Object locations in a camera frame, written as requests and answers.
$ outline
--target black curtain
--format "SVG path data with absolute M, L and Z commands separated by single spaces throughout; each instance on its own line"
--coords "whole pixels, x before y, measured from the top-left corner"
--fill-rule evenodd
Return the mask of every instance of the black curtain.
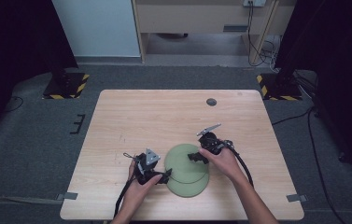
M 317 73 L 315 104 L 352 159 L 352 2 L 298 1 L 275 66 L 290 64 Z
M 0 0 L 0 115 L 14 86 L 53 69 L 77 67 L 50 0 Z

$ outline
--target gray mat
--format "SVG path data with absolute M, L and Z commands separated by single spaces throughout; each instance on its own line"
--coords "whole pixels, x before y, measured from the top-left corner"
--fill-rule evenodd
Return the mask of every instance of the gray mat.
M 0 196 L 54 199 L 67 191 L 102 90 L 259 90 L 256 76 L 271 72 L 268 68 L 93 65 L 79 70 L 91 75 L 79 99 L 41 99 L 50 74 L 15 87 L 14 95 L 23 99 L 23 105 L 0 118 Z M 272 122 L 300 115 L 312 106 L 306 96 L 297 102 L 264 103 Z M 79 134 L 70 134 L 77 129 L 78 114 L 85 114 L 85 121 Z M 311 124 L 332 203 L 346 223 L 352 223 L 352 164 L 338 162 L 338 149 L 320 119 L 312 116 Z M 307 117 L 274 128 L 296 190 L 309 199 L 303 203 L 303 220 L 284 223 L 338 223 L 319 181 Z M 66 223 L 60 219 L 60 209 L 60 205 L 0 203 L 0 223 Z

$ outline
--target green foam pad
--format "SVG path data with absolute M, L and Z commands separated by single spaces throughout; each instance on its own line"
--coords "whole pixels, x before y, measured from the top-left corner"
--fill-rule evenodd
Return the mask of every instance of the green foam pad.
M 200 194 L 208 184 L 209 174 L 205 174 L 203 178 L 191 184 L 182 184 L 174 179 L 169 179 L 167 182 L 167 188 L 171 190 L 175 195 L 184 198 L 190 198 Z
M 181 144 L 173 147 L 166 155 L 164 167 L 173 169 L 171 179 L 181 184 L 191 184 L 201 180 L 208 173 L 208 164 L 201 161 L 190 161 L 188 154 L 198 152 L 198 147 Z

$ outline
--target finger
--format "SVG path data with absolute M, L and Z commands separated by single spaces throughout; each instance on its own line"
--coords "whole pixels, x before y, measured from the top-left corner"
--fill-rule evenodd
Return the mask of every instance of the finger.
M 199 153 L 206 157 L 209 161 L 211 161 L 213 159 L 213 154 L 211 152 L 209 152 L 207 149 L 204 148 L 199 148 Z
M 162 176 L 163 175 L 154 175 L 146 184 L 144 184 L 144 186 L 148 186 L 148 188 L 151 188 L 161 180 Z
M 135 160 L 132 160 L 129 166 L 129 179 L 132 177 L 135 167 Z

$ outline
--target wooden table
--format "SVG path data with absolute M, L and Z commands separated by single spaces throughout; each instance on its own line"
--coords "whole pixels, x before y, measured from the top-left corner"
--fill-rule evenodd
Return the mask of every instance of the wooden table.
M 217 105 L 206 103 L 214 98 Z M 65 199 L 63 219 L 112 219 L 115 203 L 127 180 L 131 159 L 149 147 L 162 159 L 178 144 L 199 146 L 196 134 L 221 123 L 213 133 L 232 140 L 253 177 L 256 191 L 277 219 L 301 219 L 300 202 L 289 170 L 258 91 L 102 91 L 81 149 Z M 227 177 L 211 163 L 210 180 L 198 196 L 181 198 L 165 185 L 149 193 L 134 220 L 246 219 L 243 206 Z

